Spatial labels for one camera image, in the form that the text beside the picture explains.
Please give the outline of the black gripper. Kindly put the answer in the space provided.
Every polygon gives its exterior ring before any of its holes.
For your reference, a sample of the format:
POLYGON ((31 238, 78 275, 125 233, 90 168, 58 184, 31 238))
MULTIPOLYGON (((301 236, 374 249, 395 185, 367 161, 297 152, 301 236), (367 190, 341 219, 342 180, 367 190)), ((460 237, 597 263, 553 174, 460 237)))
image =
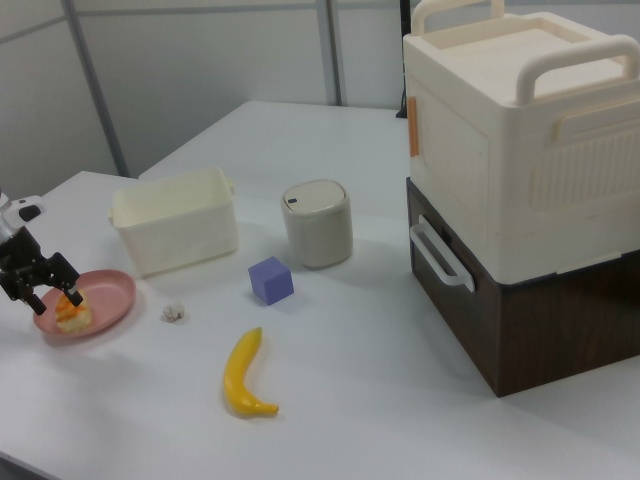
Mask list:
POLYGON ((36 315, 46 311, 35 293, 35 288, 42 284, 56 288, 73 306, 79 306, 84 300, 77 287, 79 277, 59 252, 44 260, 38 242, 26 227, 1 243, 1 287, 11 300, 21 300, 36 315))

